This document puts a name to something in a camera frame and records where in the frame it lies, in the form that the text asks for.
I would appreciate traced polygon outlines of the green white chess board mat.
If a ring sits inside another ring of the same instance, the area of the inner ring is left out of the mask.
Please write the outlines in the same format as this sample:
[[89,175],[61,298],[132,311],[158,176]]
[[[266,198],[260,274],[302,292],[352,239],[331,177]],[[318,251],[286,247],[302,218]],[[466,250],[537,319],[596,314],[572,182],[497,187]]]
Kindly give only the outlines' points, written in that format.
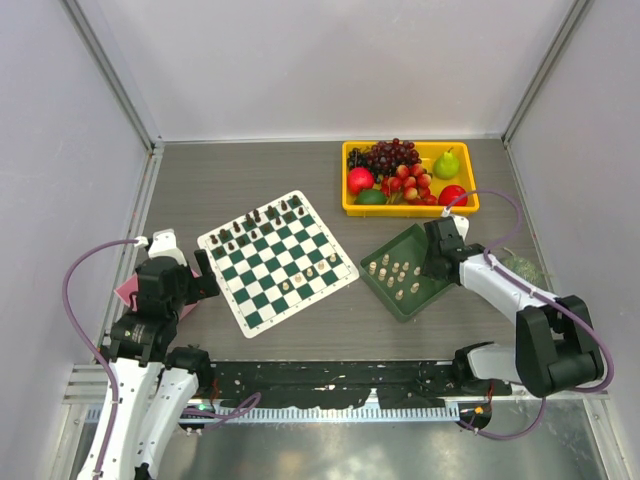
[[[359,278],[358,267],[299,190],[200,235],[197,245],[208,252],[221,294],[248,339]],[[325,268],[319,271],[321,260]],[[314,270],[312,278],[307,268]],[[303,280],[296,286],[298,273]]]

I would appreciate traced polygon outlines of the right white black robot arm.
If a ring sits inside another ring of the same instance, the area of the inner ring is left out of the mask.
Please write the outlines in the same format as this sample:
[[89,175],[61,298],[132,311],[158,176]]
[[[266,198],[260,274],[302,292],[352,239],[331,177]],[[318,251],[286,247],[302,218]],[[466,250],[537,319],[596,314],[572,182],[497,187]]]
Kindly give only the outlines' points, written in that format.
[[422,274],[476,293],[515,327],[515,345],[483,342],[455,352],[452,381],[474,394],[488,380],[524,386],[538,398],[601,380],[606,373],[584,301],[557,297],[508,270],[479,244],[467,244],[469,222],[452,215],[424,224]]

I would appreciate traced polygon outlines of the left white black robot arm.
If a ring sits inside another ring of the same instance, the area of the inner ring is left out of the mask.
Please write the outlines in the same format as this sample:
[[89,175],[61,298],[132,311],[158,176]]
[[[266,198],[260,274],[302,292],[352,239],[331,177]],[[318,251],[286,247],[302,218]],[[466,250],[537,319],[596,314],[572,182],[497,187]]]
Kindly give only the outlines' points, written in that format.
[[136,276],[135,306],[99,359],[108,388],[81,479],[156,478],[188,401],[213,388],[206,351],[169,347],[184,307],[219,294],[212,271],[196,276],[179,248],[151,247]]

